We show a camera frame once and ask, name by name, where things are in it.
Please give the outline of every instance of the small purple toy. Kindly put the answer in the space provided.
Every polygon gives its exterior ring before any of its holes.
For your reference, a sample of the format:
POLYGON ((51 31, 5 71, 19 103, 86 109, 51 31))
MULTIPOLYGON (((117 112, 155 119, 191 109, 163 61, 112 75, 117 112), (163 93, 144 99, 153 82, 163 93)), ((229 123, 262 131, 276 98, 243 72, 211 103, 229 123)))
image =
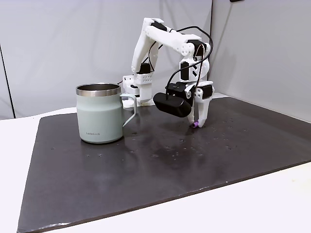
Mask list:
POLYGON ((197 128, 199 126, 199 122, 198 121, 195 121, 193 124, 192 124, 192 127, 193 128, 197 128))

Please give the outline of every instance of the gray wall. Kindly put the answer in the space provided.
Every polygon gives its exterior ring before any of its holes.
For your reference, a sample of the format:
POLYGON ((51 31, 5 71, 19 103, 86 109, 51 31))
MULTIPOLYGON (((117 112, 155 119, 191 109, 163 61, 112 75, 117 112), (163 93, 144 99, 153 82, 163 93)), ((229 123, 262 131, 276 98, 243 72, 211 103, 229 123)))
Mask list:
MULTIPOLYGON (((77 85, 130 75, 144 17, 209 32, 211 0, 192 2, 200 7, 186 0, 1 0, 0 40, 17 117, 73 107, 77 85)), ((180 59, 160 50, 154 93, 180 59)))
POLYGON ((213 0, 216 91, 311 121, 310 12, 310 0, 213 0))
POLYGON ((13 111, 0 54, 0 120, 11 118, 13 118, 13 111))

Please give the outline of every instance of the mug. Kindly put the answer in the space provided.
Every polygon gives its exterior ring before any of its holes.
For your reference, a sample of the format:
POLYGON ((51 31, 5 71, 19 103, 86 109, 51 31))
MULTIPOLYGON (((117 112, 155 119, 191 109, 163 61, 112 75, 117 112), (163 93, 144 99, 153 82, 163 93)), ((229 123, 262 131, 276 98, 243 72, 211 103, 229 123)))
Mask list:
POLYGON ((84 84, 76 87, 79 133, 89 143, 108 143, 123 136, 123 127, 134 118, 136 97, 121 94, 121 87, 112 83, 84 84), (121 97, 134 100, 134 114, 123 123, 121 97))

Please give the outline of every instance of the stainless steel rim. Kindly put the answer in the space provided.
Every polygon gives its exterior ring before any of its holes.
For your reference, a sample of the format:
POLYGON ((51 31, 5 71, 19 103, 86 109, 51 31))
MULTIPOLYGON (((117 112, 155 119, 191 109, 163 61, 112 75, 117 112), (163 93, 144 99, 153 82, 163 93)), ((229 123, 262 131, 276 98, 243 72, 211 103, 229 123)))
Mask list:
POLYGON ((114 83, 90 83, 77 86, 76 93, 85 97, 113 96, 121 93, 121 87, 114 83))

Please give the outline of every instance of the mug handle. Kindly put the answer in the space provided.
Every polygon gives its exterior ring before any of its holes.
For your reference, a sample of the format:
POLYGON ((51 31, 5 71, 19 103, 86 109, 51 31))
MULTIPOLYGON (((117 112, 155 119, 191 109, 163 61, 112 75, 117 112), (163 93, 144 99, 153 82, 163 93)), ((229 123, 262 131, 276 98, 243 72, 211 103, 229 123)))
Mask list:
POLYGON ((137 100, 136 100, 136 96, 132 95, 132 94, 121 94, 120 97, 128 97, 134 100, 134 114, 128 118, 128 120, 123 124, 122 127, 124 127, 128 122, 130 122, 131 119, 134 118, 134 116, 136 115, 136 111, 137 111, 137 100))

